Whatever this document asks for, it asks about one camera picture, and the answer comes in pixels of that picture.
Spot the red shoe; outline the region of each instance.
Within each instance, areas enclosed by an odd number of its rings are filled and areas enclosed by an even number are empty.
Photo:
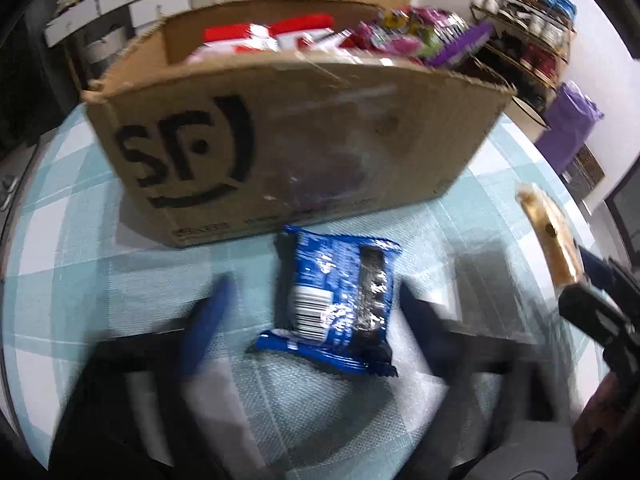
[[[520,64],[528,70],[533,70],[533,67],[538,64],[539,59],[540,49],[535,45],[530,44],[527,47],[527,51],[520,58]]]
[[[539,61],[533,73],[546,84],[553,84],[556,81],[556,57],[541,50]]]

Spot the sealed package edge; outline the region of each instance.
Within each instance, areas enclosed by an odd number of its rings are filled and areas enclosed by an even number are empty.
[[[284,231],[297,237],[289,296],[293,329],[265,330],[256,348],[295,353],[345,373],[396,376],[386,326],[400,245],[290,225]]]

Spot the shelf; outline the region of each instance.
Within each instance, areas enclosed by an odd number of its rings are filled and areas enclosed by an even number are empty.
[[[513,57],[507,56],[504,52],[498,50],[497,48],[495,48],[494,46],[491,46],[488,43],[484,44],[484,48],[487,49],[489,52],[493,52],[496,56],[499,56],[501,59],[505,60],[505,62],[510,63],[513,66],[516,66],[517,68],[522,70],[525,74],[527,74],[531,78],[535,79],[535,81],[540,83],[542,86],[544,86],[546,88],[551,88],[552,90],[556,90],[556,87],[558,85],[557,82],[554,81],[553,83],[547,83],[542,78],[537,76],[536,73],[533,72],[533,70],[529,70],[528,68],[523,66],[519,61],[513,59]]]
[[[530,34],[528,31],[522,30],[521,28],[517,27],[513,22],[510,22],[509,20],[504,19],[503,17],[499,16],[498,14],[491,14],[490,12],[487,12],[484,9],[478,9],[477,7],[474,7],[474,6],[469,6],[469,8],[471,9],[471,15],[474,17],[474,20],[476,20],[476,23],[478,23],[480,20],[476,17],[475,12],[481,12],[487,18],[489,18],[491,20],[494,20],[494,21],[496,21],[498,23],[501,23],[501,24],[509,27],[511,30],[514,30],[515,31],[514,36],[523,36],[524,38],[526,38],[527,43],[532,43],[536,47],[544,50],[545,52],[553,54],[554,56],[558,56],[565,63],[569,63],[566,51],[564,51],[564,50],[559,51],[559,50],[555,50],[555,49],[551,48],[544,41],[540,40],[540,38],[538,38],[537,36],[534,36],[533,34]]]
[[[515,1],[516,3],[519,3],[525,7],[530,7],[538,10],[546,17],[553,18],[556,22],[558,22],[563,27],[569,28],[571,30],[573,29],[573,25],[574,25],[573,22],[569,20],[564,14],[562,14],[561,12],[558,12],[557,10],[545,4],[540,3],[537,0],[515,0]]]

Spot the white wall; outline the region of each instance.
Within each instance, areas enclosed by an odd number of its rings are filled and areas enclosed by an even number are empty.
[[[619,35],[593,0],[572,0],[578,7],[571,63],[572,79],[606,117],[587,140],[606,176],[585,200],[594,210],[614,189],[640,154],[640,62],[629,56]],[[469,0],[412,0],[454,10],[470,19]]]

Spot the cardboard box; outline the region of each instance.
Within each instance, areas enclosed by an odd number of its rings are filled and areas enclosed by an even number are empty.
[[[335,0],[193,10],[136,40],[92,84],[84,94],[88,117],[163,241],[257,234],[447,190],[511,88],[367,53],[259,52],[181,63],[212,25],[328,12],[343,28],[378,10]]]

